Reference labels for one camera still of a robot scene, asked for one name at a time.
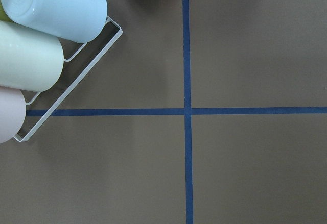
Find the light blue cup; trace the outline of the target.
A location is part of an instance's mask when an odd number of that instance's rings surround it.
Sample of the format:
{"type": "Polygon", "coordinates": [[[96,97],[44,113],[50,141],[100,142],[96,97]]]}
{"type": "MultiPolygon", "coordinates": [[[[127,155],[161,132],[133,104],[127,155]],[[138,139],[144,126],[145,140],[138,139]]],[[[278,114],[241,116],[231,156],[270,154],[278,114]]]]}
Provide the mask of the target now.
{"type": "Polygon", "coordinates": [[[77,43],[94,40],[107,19],[107,0],[1,0],[1,3],[15,23],[77,43]]]}

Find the light pink cup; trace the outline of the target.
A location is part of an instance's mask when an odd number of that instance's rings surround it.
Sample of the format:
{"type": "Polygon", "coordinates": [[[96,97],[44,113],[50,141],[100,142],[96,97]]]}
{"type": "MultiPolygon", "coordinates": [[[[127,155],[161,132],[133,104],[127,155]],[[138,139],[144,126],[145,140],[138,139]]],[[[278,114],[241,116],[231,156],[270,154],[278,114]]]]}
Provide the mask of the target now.
{"type": "Polygon", "coordinates": [[[26,116],[26,103],[19,89],[1,87],[1,143],[14,137],[26,116]]]}

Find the yellow-green cup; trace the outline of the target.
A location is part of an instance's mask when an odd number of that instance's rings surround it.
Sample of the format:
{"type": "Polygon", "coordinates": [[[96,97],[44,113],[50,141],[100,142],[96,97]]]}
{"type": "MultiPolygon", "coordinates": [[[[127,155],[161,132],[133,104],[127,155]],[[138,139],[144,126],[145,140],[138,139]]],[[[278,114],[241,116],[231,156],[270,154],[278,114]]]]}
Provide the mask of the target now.
{"type": "Polygon", "coordinates": [[[12,22],[12,20],[8,17],[8,15],[5,13],[2,3],[0,3],[0,20],[1,21],[8,21],[12,22]]]}

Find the light green cup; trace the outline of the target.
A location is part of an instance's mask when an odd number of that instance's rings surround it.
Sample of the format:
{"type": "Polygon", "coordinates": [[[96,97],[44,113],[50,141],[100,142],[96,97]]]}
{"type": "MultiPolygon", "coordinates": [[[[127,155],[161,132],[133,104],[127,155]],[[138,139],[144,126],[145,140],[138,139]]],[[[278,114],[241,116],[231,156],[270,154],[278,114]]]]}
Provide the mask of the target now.
{"type": "Polygon", "coordinates": [[[58,81],[63,63],[57,37],[1,21],[1,86],[46,91],[58,81]]]}

